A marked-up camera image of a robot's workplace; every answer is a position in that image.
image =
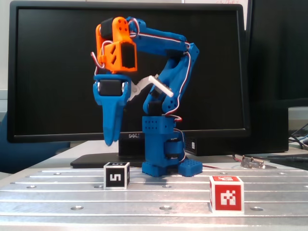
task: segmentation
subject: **desk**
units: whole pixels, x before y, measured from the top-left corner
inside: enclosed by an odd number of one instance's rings
[[[129,189],[113,192],[101,188],[102,169],[69,168],[84,154],[103,152],[117,152],[116,144],[106,148],[103,141],[88,141],[1,180],[0,231],[307,230],[307,171],[280,165],[245,170],[230,156],[208,156],[198,159],[223,169],[204,168],[192,178],[152,178],[132,168]],[[208,176],[222,172],[244,181],[244,215],[209,212]],[[164,205],[172,209],[161,210]],[[84,208],[72,210],[75,206]],[[255,206],[264,210],[250,209]]]

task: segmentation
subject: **metal table surface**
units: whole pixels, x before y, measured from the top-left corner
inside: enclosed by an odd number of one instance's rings
[[[212,175],[241,177],[245,214],[209,211]],[[191,178],[153,178],[131,168],[127,190],[102,186],[103,169],[44,170],[16,180],[0,188],[0,231],[308,230],[304,170],[204,169]]]

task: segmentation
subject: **cube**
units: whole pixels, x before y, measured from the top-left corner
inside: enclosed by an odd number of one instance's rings
[[[243,181],[234,176],[211,176],[210,205],[213,213],[244,213]]]
[[[109,162],[104,165],[104,189],[127,189],[129,162]]]

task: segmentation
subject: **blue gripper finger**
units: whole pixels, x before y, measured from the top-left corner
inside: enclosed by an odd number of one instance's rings
[[[96,75],[93,84],[93,94],[98,105],[103,106],[103,134],[105,143],[110,146],[120,137],[123,110],[131,94],[131,80],[123,75]],[[121,96],[101,96],[98,83],[101,79],[119,79],[123,81]]]

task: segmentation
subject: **monitor stand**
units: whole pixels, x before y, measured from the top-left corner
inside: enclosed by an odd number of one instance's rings
[[[144,139],[119,140],[119,153],[88,154],[71,162],[73,168],[103,168],[108,162],[130,162],[131,167],[141,167],[145,161]]]

